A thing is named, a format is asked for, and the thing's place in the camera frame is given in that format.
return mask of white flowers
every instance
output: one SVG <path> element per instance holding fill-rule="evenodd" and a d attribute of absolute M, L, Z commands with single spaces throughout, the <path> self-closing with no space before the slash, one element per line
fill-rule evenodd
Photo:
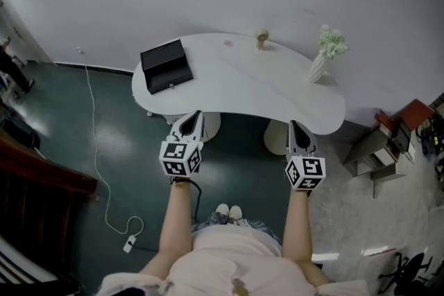
<path fill-rule="evenodd" d="M 341 31 L 330 29 L 328 25 L 322 25 L 318 44 L 320 46 L 319 53 L 331 60 L 350 49 Z"/>

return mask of white cable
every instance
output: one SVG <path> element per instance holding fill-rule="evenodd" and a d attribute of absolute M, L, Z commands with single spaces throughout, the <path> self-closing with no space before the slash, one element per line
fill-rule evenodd
<path fill-rule="evenodd" d="M 91 89 L 91 83 L 89 82 L 89 74 L 88 74 L 88 68 L 85 66 L 85 70 L 86 70 L 86 78 L 88 81 L 88 87 L 89 87 L 89 93 L 91 94 L 91 99 L 92 99 L 92 133 L 94 135 L 94 142 L 96 144 L 96 152 L 94 153 L 94 168 L 96 169 L 96 173 L 98 175 L 98 177 L 100 178 L 100 180 L 106 185 L 106 187 L 108 188 L 108 202 L 106 204 L 106 211 L 105 211 L 105 223 L 108 225 L 109 228 L 112 228 L 114 231 L 116 231 L 118 234 L 127 234 L 128 230 L 130 228 L 130 222 L 133 218 L 136 218 L 138 220 L 140 220 L 140 222 L 142 223 L 142 228 L 140 229 L 140 231 L 138 231 L 134 237 L 138 236 L 139 234 L 142 233 L 142 231 L 144 230 L 144 221 L 139 217 L 139 216 L 132 216 L 128 219 L 128 221 L 126 222 L 126 231 L 125 232 L 121 232 L 119 231 L 117 228 L 114 228 L 113 226 L 110 225 L 110 223 L 108 222 L 108 209 L 110 207 L 110 200 L 111 200 L 111 187 L 110 185 L 105 181 L 105 179 L 102 178 L 102 175 L 99 173 L 99 170 L 97 169 L 97 154 L 99 152 L 99 143 L 97 141 L 97 136 L 96 136 L 96 124 L 94 122 L 94 117 L 96 116 L 96 101 L 94 100 L 94 95 L 92 93 L 92 89 Z"/>

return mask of human arm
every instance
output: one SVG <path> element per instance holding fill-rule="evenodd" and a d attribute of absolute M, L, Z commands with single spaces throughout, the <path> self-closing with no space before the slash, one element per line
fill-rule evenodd
<path fill-rule="evenodd" d="M 171 266 L 191 251 L 191 191 L 187 182 L 171 185 L 159 252 L 142 269 L 141 274 L 166 279 Z"/>
<path fill-rule="evenodd" d="M 282 256 L 296 263 L 305 279 L 314 287 L 330 283 L 325 274 L 311 262 L 312 254 L 307 192 L 291 190 Z"/>

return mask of small figurine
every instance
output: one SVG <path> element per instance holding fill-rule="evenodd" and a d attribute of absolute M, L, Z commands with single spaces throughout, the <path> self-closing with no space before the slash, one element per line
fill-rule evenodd
<path fill-rule="evenodd" d="M 259 51 L 264 49 L 264 42 L 268 40 L 269 34 L 268 31 L 264 28 L 256 31 L 255 37 L 257 39 L 256 47 Z"/>

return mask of white wall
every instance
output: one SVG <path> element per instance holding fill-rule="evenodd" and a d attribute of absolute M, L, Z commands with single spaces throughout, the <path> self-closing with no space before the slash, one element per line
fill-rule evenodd
<path fill-rule="evenodd" d="M 444 0 L 12 0 L 56 62 L 133 70 L 139 53 L 209 31 L 271 39 L 314 58 L 322 24 L 341 29 L 352 52 L 334 64 L 346 118 L 371 125 L 375 108 L 395 112 L 444 92 Z"/>

